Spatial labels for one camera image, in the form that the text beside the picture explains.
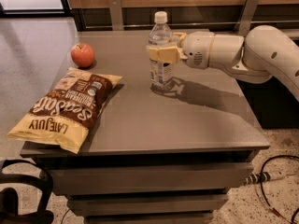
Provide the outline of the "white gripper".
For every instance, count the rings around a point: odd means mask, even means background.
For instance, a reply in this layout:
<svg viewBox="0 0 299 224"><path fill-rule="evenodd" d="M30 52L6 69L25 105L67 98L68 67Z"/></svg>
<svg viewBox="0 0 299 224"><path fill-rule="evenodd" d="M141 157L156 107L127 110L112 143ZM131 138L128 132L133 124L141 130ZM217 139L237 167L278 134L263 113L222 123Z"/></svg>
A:
<svg viewBox="0 0 299 224"><path fill-rule="evenodd" d="M147 53L151 60L162 63L176 64L179 61L190 68L207 69L208 58L215 34L198 31L187 35L174 32L173 40L178 46L147 46Z"/></svg>

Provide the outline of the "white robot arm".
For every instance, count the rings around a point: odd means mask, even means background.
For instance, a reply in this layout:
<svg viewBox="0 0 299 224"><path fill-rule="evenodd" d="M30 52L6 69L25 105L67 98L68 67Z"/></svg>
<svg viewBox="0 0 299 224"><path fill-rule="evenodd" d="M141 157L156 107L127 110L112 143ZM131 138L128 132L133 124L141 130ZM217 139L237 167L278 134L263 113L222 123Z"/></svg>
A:
<svg viewBox="0 0 299 224"><path fill-rule="evenodd" d="M219 69L253 84L275 77L299 101L299 47L272 26L257 26L245 37L207 31L177 33L173 42L148 45L147 53L153 61Z"/></svg>

